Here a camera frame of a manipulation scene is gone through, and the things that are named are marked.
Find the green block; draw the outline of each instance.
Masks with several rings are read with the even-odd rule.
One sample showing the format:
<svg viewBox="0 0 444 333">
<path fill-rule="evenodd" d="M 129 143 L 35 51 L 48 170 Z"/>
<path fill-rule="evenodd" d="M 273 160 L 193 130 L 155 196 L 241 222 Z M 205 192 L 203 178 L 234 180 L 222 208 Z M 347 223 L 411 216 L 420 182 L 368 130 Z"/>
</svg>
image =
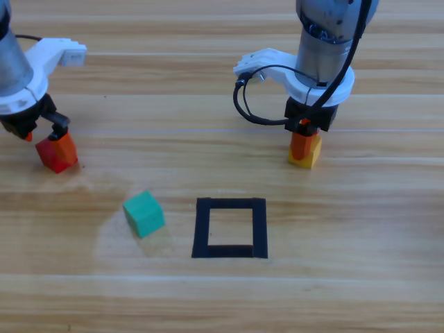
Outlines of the green block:
<svg viewBox="0 0 444 333">
<path fill-rule="evenodd" d="M 139 238 L 144 238 L 165 225 L 160 204 L 147 191 L 123 204 L 126 218 Z"/>
</svg>

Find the wood grain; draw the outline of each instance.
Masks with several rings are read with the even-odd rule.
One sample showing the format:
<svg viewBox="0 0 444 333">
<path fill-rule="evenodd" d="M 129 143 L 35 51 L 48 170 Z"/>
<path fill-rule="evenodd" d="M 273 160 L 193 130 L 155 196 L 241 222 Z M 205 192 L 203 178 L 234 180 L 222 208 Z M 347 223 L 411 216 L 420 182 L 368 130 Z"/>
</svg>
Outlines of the wood grain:
<svg viewBox="0 0 444 333">
<path fill-rule="evenodd" d="M 0 132 L 0 332 L 444 331 L 441 0 L 381 1 L 312 171 L 287 163 L 288 132 L 231 101 L 243 54 L 296 52 L 294 1 L 12 6 L 16 33 L 77 39 L 89 56 L 50 86 L 77 166 L 54 175 Z M 282 118 L 281 87 L 249 94 Z M 49 131 L 41 121 L 35 141 Z M 121 205 L 144 190 L 166 227 L 139 240 Z M 191 259 L 206 196 L 266 198 L 270 259 Z M 249 214 L 215 212 L 212 244 L 250 243 Z"/>
</svg>

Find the black cable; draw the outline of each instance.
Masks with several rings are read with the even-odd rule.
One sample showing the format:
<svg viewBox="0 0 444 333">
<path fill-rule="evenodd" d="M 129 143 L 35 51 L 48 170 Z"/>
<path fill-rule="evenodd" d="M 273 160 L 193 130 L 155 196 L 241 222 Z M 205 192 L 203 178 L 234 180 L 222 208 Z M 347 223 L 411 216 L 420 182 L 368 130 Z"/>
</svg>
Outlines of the black cable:
<svg viewBox="0 0 444 333">
<path fill-rule="evenodd" d="M 321 97 L 319 97 L 319 99 L 315 102 L 315 104 L 313 104 L 310 107 L 309 111 L 306 111 L 305 113 L 303 113 L 302 115 L 300 115 L 298 118 L 296 119 L 291 119 L 291 121 L 298 123 L 303 119 L 308 119 L 316 114 L 322 113 L 322 107 L 325 105 L 325 103 L 327 103 L 327 101 L 332 97 L 333 93 L 336 91 L 336 89 L 338 88 L 338 86 L 341 84 L 342 80 L 344 79 L 345 75 L 347 74 L 347 70 L 348 67 L 351 65 L 352 60 L 355 56 L 359 41 L 362 37 L 362 35 L 364 34 L 364 30 L 366 28 L 366 22 L 367 22 L 367 18 L 368 18 L 368 14 L 370 12 L 370 7 L 372 4 L 372 0 L 362 0 L 361 2 L 361 7 L 359 9 L 359 17 L 358 17 L 358 21 L 357 21 L 357 25 L 356 25 L 356 29 L 355 29 L 355 34 L 353 36 L 353 42 L 352 42 L 352 46 L 350 47 L 350 52 L 348 53 L 347 58 L 345 59 L 344 65 L 342 66 L 342 69 L 340 70 L 340 72 L 338 73 L 338 75 L 336 76 L 336 78 L 333 80 L 332 84 L 324 91 L 324 93 L 321 95 Z M 234 89 L 234 94 L 233 94 L 233 101 L 234 101 L 234 106 L 236 107 L 237 111 L 245 118 L 247 119 L 249 122 L 252 123 L 256 123 L 259 125 L 285 125 L 287 124 L 290 119 L 283 119 L 281 121 L 271 121 L 268 119 L 264 119 L 264 118 L 260 118 L 257 117 L 255 115 L 253 115 L 250 111 L 250 108 L 248 107 L 248 104 L 246 102 L 246 96 L 245 96 L 245 88 L 248 84 L 248 81 L 253 77 L 253 75 L 255 75 L 257 72 L 266 69 L 266 68 L 270 68 L 270 67 L 280 67 L 280 68 L 285 68 L 285 69 L 289 69 L 291 71 L 294 71 L 295 73 L 301 74 L 303 76 L 306 76 L 312 80 L 315 80 L 316 83 L 318 83 L 318 81 L 314 78 L 312 78 L 311 76 L 308 76 L 305 73 L 302 73 L 301 71 L 298 71 L 297 69 L 293 69 L 291 67 L 288 66 L 283 66 L 283 65 L 268 65 L 268 66 L 264 66 L 261 67 L 259 69 L 256 69 L 252 74 L 250 73 L 242 73 L 237 82 L 236 82 L 236 86 Z M 246 104 L 246 108 L 247 111 L 250 115 L 246 114 L 241 106 L 239 105 L 239 102 L 237 100 L 237 95 L 239 93 L 239 90 L 241 87 L 244 87 L 244 102 Z"/>
<path fill-rule="evenodd" d="M 24 38 L 25 40 L 36 40 L 36 41 L 41 41 L 42 38 L 41 37 L 36 37 L 36 36 L 30 36 L 30 35 L 16 35 L 16 38 Z"/>
<path fill-rule="evenodd" d="M 291 68 L 289 66 L 284 66 L 284 65 L 267 65 L 267 66 L 263 66 L 263 67 L 256 69 L 253 73 L 242 73 L 236 82 L 236 87 L 235 87 L 234 93 L 233 93 L 234 106 L 236 107 L 236 110 L 239 112 L 239 114 L 241 116 L 243 116 L 249 122 L 256 123 L 257 125 L 278 126 L 278 125 L 285 125 L 288 121 L 288 119 L 270 120 L 270 119 L 265 119 L 265 118 L 255 116 L 254 114 L 251 113 L 250 108 L 248 107 L 248 103 L 247 103 L 247 99 L 246 99 L 246 88 L 247 88 L 248 81 L 258 72 L 260 72 L 264 69 L 267 69 L 267 68 L 271 68 L 271 67 L 279 67 L 279 68 L 283 68 L 283 69 L 288 69 L 289 71 L 293 71 L 294 73 L 303 75 L 303 76 L 313 80 L 316 84 L 319 83 L 318 80 L 316 80 L 315 78 L 312 78 L 310 75 L 307 75 L 306 73 L 298 71 L 297 69 Z M 237 95 L 238 95 L 241 87 L 244 87 L 242 94 L 244 96 L 244 103 L 245 103 L 245 107 L 247 109 L 248 114 L 246 114 L 245 111 L 242 109 L 242 107 L 239 104 L 238 98 L 237 98 Z"/>
</svg>

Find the black tape square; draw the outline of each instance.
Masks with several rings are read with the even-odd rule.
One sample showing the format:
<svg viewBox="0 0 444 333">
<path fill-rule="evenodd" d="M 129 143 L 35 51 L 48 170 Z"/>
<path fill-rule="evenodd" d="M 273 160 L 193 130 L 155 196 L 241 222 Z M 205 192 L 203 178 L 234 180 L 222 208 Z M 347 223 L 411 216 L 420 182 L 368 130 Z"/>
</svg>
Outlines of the black tape square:
<svg viewBox="0 0 444 333">
<path fill-rule="evenodd" d="M 210 211 L 252 210 L 253 245 L 208 245 Z M 251 199 L 198 198 L 196 206 L 196 229 L 194 232 L 193 258 L 268 258 L 266 230 L 266 201 Z"/>
</svg>

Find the yellow block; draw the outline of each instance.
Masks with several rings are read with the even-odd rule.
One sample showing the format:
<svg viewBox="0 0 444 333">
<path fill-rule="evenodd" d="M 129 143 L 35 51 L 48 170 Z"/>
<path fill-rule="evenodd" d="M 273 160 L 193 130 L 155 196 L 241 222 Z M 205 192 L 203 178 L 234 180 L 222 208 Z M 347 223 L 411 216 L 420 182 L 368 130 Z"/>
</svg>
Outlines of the yellow block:
<svg viewBox="0 0 444 333">
<path fill-rule="evenodd" d="M 319 155 L 321 154 L 321 146 L 322 146 L 322 138 L 319 135 L 317 135 L 313 139 L 313 142 L 311 144 L 310 154 L 306 158 L 300 161 L 297 161 L 293 158 L 293 154 L 291 154 L 291 148 L 290 148 L 289 162 L 304 169 L 311 169 L 313 168 L 314 164 L 319 158 Z"/>
</svg>

